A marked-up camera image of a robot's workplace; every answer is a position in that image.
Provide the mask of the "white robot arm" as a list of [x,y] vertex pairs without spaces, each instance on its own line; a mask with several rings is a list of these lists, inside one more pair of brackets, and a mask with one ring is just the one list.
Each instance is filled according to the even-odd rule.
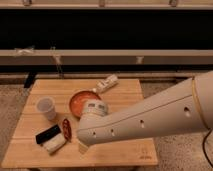
[[115,113],[83,114],[79,152],[113,141],[213,130],[213,71],[196,75]]

